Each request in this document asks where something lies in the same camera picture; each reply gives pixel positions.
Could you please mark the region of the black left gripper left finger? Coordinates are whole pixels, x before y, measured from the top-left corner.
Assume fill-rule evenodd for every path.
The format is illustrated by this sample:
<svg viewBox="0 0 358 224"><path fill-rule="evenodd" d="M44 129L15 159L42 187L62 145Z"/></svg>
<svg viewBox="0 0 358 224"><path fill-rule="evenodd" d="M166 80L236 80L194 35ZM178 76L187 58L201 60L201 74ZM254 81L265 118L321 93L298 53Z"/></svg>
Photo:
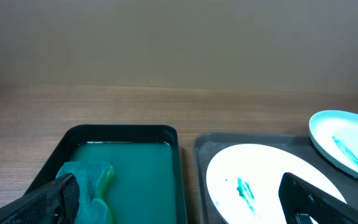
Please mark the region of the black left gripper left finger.
<svg viewBox="0 0 358 224"><path fill-rule="evenodd" d="M74 224L80 189L73 174L64 174L0 208L0 224Z"/></svg>

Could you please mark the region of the green yellow sponge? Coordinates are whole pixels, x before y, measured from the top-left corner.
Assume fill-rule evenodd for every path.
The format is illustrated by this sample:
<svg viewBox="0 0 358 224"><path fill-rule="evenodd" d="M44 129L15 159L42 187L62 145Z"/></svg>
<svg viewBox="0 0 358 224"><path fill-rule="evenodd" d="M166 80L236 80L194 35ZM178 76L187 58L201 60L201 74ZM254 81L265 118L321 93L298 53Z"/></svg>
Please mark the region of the green yellow sponge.
<svg viewBox="0 0 358 224"><path fill-rule="evenodd" d="M107 187L115 171L107 162L66 162L57 173L73 174L79 185L79 209L75 224L113 223L111 209L104 200Z"/></svg>

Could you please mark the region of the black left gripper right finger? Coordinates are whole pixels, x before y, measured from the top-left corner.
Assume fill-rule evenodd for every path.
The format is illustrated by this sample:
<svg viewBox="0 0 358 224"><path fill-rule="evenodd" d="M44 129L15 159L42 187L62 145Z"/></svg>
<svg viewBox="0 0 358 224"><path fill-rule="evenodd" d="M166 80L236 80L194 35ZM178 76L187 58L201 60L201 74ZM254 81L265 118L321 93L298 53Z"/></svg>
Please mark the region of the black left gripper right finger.
<svg viewBox="0 0 358 224"><path fill-rule="evenodd" d="M278 195L289 224L358 224L358 210L292 173L283 174Z"/></svg>

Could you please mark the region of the white plate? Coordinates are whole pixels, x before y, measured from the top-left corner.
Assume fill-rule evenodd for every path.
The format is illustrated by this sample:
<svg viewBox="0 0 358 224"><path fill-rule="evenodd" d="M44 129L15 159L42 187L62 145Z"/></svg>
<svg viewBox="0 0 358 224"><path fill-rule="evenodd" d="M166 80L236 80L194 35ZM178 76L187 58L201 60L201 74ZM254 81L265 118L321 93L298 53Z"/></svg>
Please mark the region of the white plate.
<svg viewBox="0 0 358 224"><path fill-rule="evenodd" d="M358 179L358 114L325 110L309 120L315 148L335 167Z"/></svg>
<svg viewBox="0 0 358 224"><path fill-rule="evenodd" d="M206 186L226 223L285 223L278 190L286 172L344 200L317 168L289 152L261 144L238 144L219 151L208 164Z"/></svg>

